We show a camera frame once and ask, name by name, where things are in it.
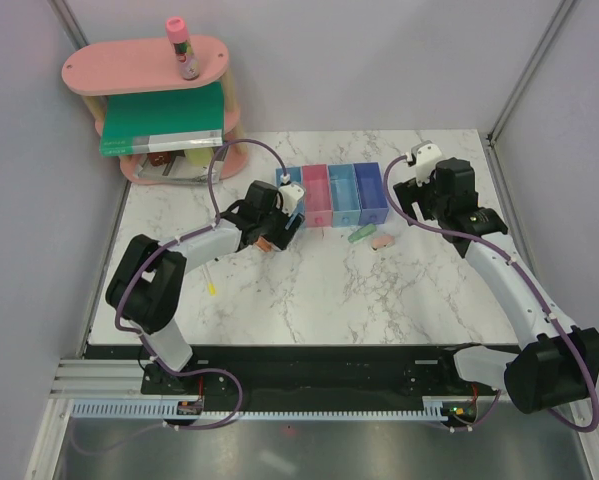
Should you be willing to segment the dark blue plastic bin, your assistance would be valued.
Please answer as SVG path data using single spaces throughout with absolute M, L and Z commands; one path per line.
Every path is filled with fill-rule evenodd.
M 359 225 L 380 225 L 386 222 L 389 206 L 383 189 L 379 164 L 355 163 L 353 165 L 360 202 Z

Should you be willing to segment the pink plastic bin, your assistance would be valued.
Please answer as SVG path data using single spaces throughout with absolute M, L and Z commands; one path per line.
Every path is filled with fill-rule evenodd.
M 309 228 L 331 227 L 333 209 L 327 166 L 325 164 L 303 166 L 302 183 L 306 189 L 306 226 Z

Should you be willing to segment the light blue bin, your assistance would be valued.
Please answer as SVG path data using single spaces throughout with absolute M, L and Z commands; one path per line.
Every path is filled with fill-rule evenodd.
M 352 164 L 329 165 L 328 175 L 333 211 L 332 227 L 357 225 L 361 207 L 354 166 Z
M 300 184 L 302 188 L 304 188 L 302 180 L 302 170 L 300 167 L 287 167 L 287 173 L 290 176 L 290 182 L 296 182 Z M 275 170 L 275 185 L 277 188 L 280 188 L 283 184 L 282 176 L 283 169 L 277 168 Z M 288 222 L 285 226 L 286 229 L 289 229 L 291 227 L 292 222 L 296 219 L 298 215 L 305 216 L 305 199 L 306 196 L 303 196 L 302 199 L 297 203 L 293 213 L 287 218 Z

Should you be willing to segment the pink eraser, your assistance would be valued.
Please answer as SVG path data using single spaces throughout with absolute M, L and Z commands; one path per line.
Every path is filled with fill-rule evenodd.
M 379 251 L 393 246 L 394 243 L 395 238 L 392 235 L 381 235 L 372 239 L 371 248 L 374 251 Z

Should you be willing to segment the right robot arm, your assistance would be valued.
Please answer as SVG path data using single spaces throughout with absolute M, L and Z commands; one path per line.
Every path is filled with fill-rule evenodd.
M 408 224 L 441 235 L 485 281 L 515 333 L 520 351 L 462 347 L 437 368 L 446 392 L 472 382 L 508 394 L 530 414 L 589 400 L 591 432 L 599 424 L 599 332 L 581 329 L 549 298 L 519 258 L 499 214 L 479 204 L 475 172 L 466 160 L 403 155 L 413 178 L 387 186 L 386 196 Z

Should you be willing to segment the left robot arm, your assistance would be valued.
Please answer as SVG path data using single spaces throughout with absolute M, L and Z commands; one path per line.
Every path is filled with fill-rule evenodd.
M 196 230 L 166 242 L 140 234 L 128 244 L 105 300 L 115 309 L 115 327 L 139 337 L 175 392 L 190 392 L 199 378 L 192 347 L 174 320 L 185 275 L 261 240 L 286 249 L 304 222 L 297 207 L 306 190 L 283 180 L 280 186 L 252 182 L 243 199 Z

